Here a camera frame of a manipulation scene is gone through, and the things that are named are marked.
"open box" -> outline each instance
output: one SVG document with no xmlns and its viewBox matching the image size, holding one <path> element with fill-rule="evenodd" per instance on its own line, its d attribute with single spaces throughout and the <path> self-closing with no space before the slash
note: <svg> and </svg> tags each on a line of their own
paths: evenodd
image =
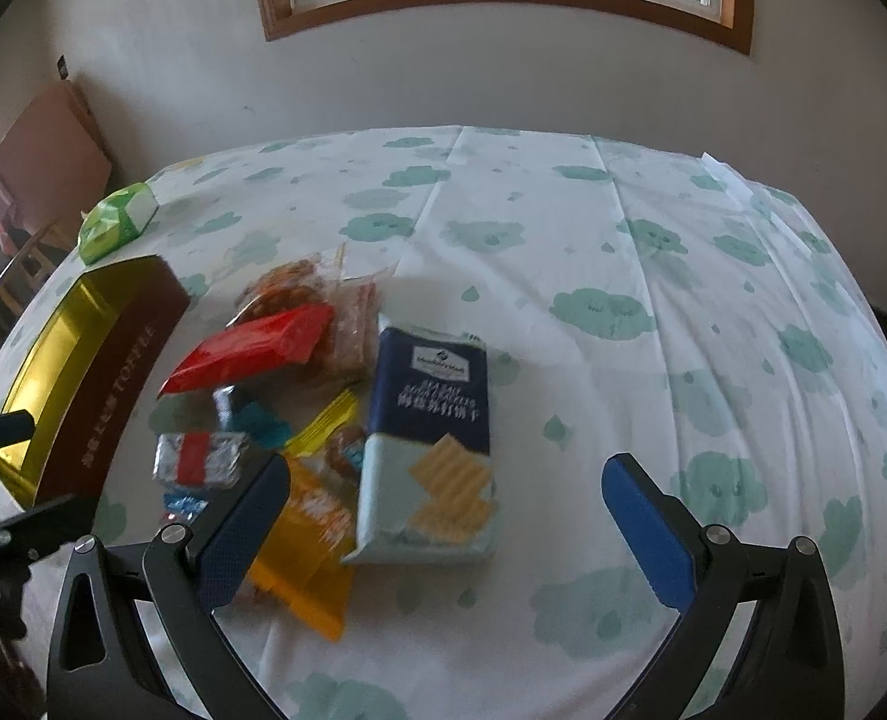
<svg viewBox="0 0 887 720">
<path fill-rule="evenodd" d="M 0 479 L 25 509 L 64 493 L 97 499 L 154 361 L 190 298 L 157 256 L 87 271 L 27 353 L 3 405 L 37 430 L 0 449 Z"/>
</svg>

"table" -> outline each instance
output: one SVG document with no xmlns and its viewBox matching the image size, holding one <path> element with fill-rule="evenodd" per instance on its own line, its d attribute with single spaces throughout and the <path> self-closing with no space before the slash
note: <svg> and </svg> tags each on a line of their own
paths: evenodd
<svg viewBox="0 0 887 720">
<path fill-rule="evenodd" d="M 619 451 L 742 541 L 812 536 L 848 717 L 887 688 L 887 347 L 795 197 L 706 155 L 471 127 L 264 143 L 168 167 L 151 186 L 157 216 L 104 262 L 161 253 L 193 300 L 110 468 L 95 524 L 109 543 L 157 528 L 154 432 L 181 415 L 154 394 L 264 269 L 347 242 L 349 275 L 397 264 L 387 317 L 489 346 L 498 552 L 361 570 L 339 644 L 272 602 L 222 610 L 284 712 L 599 720 L 673 621 L 601 502 Z M 82 271 L 71 255 L 11 333 L 0 405 Z M 13 511 L 0 485 L 1 516 Z M 64 549 L 35 566 L 28 590 L 40 674 L 65 561 Z M 199 710 L 159 622 L 144 621 L 176 696 Z M 714 699 L 741 632 L 692 709 Z"/>
</svg>

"blue and white cracker package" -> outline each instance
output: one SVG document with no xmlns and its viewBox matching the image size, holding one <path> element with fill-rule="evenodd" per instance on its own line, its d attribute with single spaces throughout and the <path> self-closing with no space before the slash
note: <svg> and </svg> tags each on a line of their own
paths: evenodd
<svg viewBox="0 0 887 720">
<path fill-rule="evenodd" d="M 350 563 L 483 560 L 495 547 L 487 351 L 427 330 L 380 334 Z"/>
</svg>

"red stripe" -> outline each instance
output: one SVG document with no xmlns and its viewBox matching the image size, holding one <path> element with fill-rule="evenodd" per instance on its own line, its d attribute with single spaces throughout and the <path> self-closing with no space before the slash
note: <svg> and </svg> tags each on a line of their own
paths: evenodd
<svg viewBox="0 0 887 720">
<path fill-rule="evenodd" d="M 210 433 L 186 433 L 181 459 L 176 464 L 176 483 L 186 488 L 202 488 L 206 481 L 205 460 L 210 451 Z"/>
</svg>

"cracker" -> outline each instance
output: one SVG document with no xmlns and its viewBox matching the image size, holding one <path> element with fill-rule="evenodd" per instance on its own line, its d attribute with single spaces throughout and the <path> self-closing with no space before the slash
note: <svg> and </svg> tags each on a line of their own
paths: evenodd
<svg viewBox="0 0 887 720">
<path fill-rule="evenodd" d="M 421 506 L 408 524 L 436 541 L 464 545 L 483 530 L 495 508 L 493 501 L 477 497 L 434 498 Z"/>
<path fill-rule="evenodd" d="M 433 445 L 413 466 L 410 475 L 432 498 L 460 494 L 477 497 L 490 483 L 490 469 L 464 449 L 450 433 Z"/>
</svg>

